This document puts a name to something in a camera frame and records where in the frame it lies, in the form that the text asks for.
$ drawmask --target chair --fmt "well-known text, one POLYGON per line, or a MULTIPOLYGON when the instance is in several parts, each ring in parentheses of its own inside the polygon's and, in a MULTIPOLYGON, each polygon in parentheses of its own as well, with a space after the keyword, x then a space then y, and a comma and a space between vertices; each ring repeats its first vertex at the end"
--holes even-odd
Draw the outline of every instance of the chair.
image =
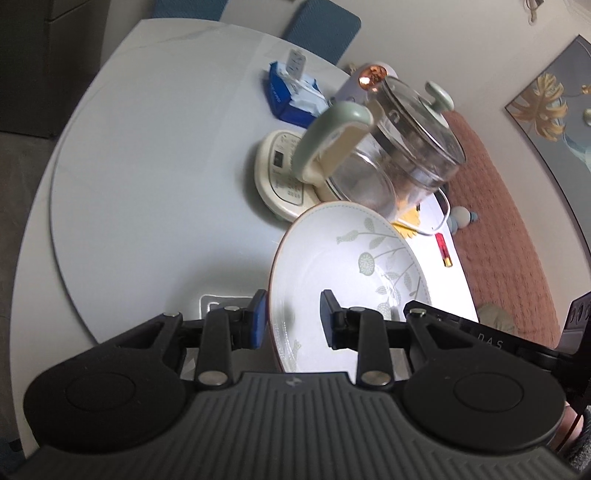
POLYGON ((219 22, 228 0, 156 0, 152 18, 201 18, 219 22))
POLYGON ((361 28, 361 19, 330 0, 308 0, 283 38, 336 65, 361 28))

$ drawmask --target wall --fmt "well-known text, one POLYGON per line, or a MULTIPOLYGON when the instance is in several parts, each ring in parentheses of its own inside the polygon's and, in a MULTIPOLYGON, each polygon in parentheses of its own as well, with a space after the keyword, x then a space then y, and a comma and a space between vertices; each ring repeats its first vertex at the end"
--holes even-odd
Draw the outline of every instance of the wall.
MULTIPOLYGON (((103 61, 153 0, 112 0, 103 61)), ((222 21, 280 36, 303 0, 229 0, 222 21)), ((362 20, 341 64, 382 60, 416 89, 444 86, 482 137, 536 246, 564 319, 570 301, 591 290, 586 250, 542 162, 504 112, 510 101, 576 36, 590 33, 560 0, 548 0, 530 26, 522 0, 333 0, 362 20)))

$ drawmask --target electric kettle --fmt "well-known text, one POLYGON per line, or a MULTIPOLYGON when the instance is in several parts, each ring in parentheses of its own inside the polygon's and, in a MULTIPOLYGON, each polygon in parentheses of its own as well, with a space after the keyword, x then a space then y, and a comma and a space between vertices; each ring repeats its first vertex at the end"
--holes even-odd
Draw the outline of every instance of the electric kettle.
POLYGON ((434 100, 388 76, 368 91, 365 105, 335 103, 302 136, 269 134, 255 162, 264 202, 289 221, 331 200, 397 220, 466 161, 442 115, 453 110, 451 97, 433 82, 425 90, 434 100))

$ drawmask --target white ceramic plate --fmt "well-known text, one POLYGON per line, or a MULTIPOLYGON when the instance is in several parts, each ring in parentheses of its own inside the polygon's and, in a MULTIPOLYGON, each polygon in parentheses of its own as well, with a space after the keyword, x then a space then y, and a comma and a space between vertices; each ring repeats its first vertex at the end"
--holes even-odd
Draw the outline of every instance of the white ceramic plate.
POLYGON ((431 303, 423 271, 394 227, 361 205, 322 203, 287 231, 271 269, 271 332, 286 372, 346 371, 355 379, 357 353, 326 344, 320 321, 326 289, 342 307, 371 308, 388 320, 404 320, 410 300, 431 303))

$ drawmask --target sofa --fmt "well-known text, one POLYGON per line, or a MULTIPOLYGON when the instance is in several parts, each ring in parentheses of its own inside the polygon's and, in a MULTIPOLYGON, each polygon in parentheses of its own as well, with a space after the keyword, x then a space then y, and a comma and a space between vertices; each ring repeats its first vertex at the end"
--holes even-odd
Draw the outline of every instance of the sofa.
POLYGON ((501 307, 518 336, 554 348, 561 335, 556 310, 519 211, 478 135, 461 114, 446 118, 467 159, 449 183, 450 203, 479 216, 454 236, 474 304, 501 307))

